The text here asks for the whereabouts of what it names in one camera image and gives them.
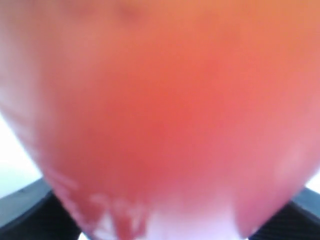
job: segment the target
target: orange-red object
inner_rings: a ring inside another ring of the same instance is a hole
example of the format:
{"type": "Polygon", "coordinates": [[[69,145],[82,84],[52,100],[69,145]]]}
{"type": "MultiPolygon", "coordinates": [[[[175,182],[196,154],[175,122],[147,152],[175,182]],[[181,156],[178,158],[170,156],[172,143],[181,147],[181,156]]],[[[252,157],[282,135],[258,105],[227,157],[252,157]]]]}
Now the orange-red object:
{"type": "Polygon", "coordinates": [[[0,0],[0,109],[93,239],[233,240],[320,163],[318,0],[0,0]]]}

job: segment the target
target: skin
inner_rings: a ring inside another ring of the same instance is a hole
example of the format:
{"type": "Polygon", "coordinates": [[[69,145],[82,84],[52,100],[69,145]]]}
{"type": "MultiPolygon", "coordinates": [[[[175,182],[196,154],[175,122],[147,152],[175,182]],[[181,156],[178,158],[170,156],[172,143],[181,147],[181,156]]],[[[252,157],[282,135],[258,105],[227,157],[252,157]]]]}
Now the skin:
{"type": "Polygon", "coordinates": [[[246,237],[319,166],[319,9],[0,0],[0,109],[93,238],[246,237]]]}

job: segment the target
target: orange surface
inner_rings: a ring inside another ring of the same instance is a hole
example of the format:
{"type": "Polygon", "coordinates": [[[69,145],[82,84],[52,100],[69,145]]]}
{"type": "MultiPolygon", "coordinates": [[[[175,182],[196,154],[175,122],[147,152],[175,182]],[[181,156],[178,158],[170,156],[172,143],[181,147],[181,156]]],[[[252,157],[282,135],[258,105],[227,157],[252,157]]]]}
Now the orange surface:
{"type": "Polygon", "coordinates": [[[0,0],[0,108],[97,239],[245,237],[320,163],[319,9],[0,0]]]}

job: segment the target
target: red surface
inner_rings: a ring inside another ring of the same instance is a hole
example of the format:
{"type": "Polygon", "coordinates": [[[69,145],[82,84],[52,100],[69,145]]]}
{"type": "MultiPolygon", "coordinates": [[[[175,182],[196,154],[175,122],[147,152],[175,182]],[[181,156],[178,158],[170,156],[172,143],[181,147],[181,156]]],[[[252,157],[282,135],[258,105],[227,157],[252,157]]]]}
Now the red surface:
{"type": "Polygon", "coordinates": [[[0,106],[84,231],[237,239],[315,172],[318,1],[68,3],[0,1],[0,106]]]}

